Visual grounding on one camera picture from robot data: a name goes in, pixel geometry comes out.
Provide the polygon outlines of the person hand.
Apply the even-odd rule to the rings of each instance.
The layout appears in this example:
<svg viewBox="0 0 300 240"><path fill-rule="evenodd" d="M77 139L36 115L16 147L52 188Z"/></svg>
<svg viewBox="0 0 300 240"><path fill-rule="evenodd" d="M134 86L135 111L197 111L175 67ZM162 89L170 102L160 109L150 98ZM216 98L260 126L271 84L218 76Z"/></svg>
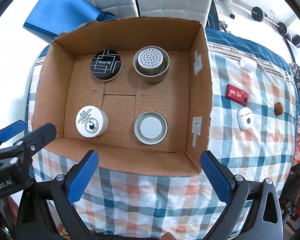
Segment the person hand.
<svg viewBox="0 0 300 240"><path fill-rule="evenodd" d="M170 232L167 232L160 237L160 240L176 240L176 238Z"/></svg>

